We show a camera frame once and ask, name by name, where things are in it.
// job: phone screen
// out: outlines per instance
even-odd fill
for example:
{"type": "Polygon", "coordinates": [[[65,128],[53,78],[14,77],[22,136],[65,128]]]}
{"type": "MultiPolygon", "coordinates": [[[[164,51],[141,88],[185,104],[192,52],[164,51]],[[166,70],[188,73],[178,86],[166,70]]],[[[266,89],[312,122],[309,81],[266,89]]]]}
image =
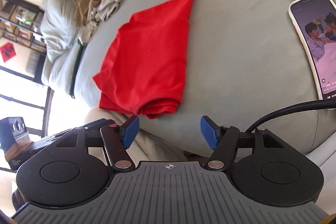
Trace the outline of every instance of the phone screen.
{"type": "Polygon", "coordinates": [[[336,96],[336,10],[329,0],[300,0],[291,6],[314,61],[323,99],[336,96]]]}

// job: crosshair symbol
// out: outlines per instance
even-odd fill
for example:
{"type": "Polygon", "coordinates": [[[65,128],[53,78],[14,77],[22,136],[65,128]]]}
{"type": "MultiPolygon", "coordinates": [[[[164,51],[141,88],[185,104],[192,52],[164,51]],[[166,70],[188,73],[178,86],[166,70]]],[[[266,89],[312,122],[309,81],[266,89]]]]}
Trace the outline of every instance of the crosshair symbol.
{"type": "Polygon", "coordinates": [[[166,165],[166,168],[169,169],[169,170],[173,169],[174,167],[175,167],[175,165],[172,165],[172,164],[167,164],[166,165]]]}

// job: black cable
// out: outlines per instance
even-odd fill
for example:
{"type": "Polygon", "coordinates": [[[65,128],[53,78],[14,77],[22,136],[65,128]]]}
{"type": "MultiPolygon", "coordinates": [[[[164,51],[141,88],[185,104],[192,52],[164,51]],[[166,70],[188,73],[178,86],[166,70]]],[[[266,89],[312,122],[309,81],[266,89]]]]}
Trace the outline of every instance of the black cable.
{"type": "Polygon", "coordinates": [[[264,117],[257,120],[253,125],[251,125],[246,132],[251,133],[258,126],[262,125],[264,122],[272,120],[274,118],[278,118],[281,116],[285,116],[288,114],[308,111],[308,110],[319,110],[319,109],[328,109],[328,108],[336,108],[336,100],[327,99],[327,100],[316,100],[310,102],[303,102],[296,105],[288,106],[277,111],[274,111],[270,114],[265,115],[264,117]]]}

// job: person on screen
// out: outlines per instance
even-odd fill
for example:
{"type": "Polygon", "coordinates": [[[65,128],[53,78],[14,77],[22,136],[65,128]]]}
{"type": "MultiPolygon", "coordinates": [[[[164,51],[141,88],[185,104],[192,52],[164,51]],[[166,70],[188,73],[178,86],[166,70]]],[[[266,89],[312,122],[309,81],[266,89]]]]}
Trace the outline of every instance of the person on screen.
{"type": "Polygon", "coordinates": [[[313,22],[308,23],[305,26],[306,33],[310,36],[310,39],[307,41],[308,48],[311,55],[319,60],[324,56],[324,44],[335,42],[326,37],[319,37],[319,31],[317,30],[317,25],[313,22]]]}
{"type": "Polygon", "coordinates": [[[336,16],[333,13],[329,13],[324,21],[333,30],[334,35],[336,35],[336,16]]]}

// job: bookshelf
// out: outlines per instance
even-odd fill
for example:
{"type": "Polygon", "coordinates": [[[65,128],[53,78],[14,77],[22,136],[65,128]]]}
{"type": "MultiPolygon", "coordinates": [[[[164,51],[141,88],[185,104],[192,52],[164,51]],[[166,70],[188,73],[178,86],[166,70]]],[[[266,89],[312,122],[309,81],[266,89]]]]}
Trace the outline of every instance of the bookshelf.
{"type": "Polygon", "coordinates": [[[0,36],[46,55],[40,32],[44,11],[25,0],[0,0],[0,36]]]}

